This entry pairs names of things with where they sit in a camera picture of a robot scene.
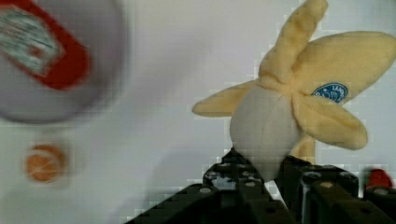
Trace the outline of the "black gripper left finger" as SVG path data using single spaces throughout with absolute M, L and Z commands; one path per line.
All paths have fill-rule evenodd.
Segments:
M 231 149 L 192 184 L 125 224 L 296 224 L 250 161 Z

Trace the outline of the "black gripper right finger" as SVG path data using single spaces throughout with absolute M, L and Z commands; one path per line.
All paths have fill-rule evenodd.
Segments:
M 286 157 L 276 177 L 298 224 L 395 224 L 395 190 L 372 186 L 359 196 L 359 179 L 333 165 Z

